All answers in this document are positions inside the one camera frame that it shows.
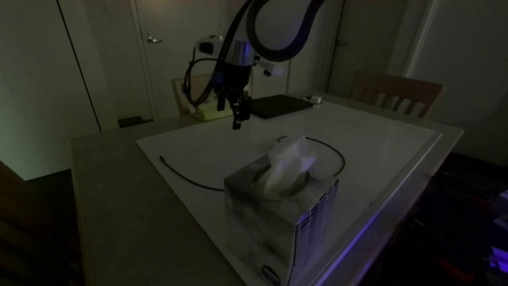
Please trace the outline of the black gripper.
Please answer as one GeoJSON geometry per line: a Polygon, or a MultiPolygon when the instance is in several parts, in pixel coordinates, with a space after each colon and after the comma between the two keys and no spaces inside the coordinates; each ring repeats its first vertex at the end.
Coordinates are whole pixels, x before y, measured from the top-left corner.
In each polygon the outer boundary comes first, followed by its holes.
{"type": "MultiPolygon", "coordinates": [[[[229,62],[219,62],[213,74],[213,82],[215,82],[213,90],[216,90],[219,97],[245,95],[242,103],[242,120],[250,120],[251,117],[253,98],[245,90],[245,87],[250,82],[250,76],[251,76],[250,65],[234,65],[229,62]]],[[[234,109],[232,128],[234,130],[242,128],[242,120],[240,120],[240,109],[234,109]]]]}

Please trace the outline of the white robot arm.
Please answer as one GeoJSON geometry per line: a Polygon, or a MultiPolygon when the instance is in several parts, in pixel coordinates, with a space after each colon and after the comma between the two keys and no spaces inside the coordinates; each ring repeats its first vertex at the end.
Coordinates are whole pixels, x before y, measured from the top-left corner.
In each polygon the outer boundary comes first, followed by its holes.
{"type": "Polygon", "coordinates": [[[246,90],[254,66],[275,73],[275,65],[299,55],[326,0],[245,0],[221,35],[196,41],[181,92],[194,112],[232,114],[238,130],[251,116],[246,90]]]}

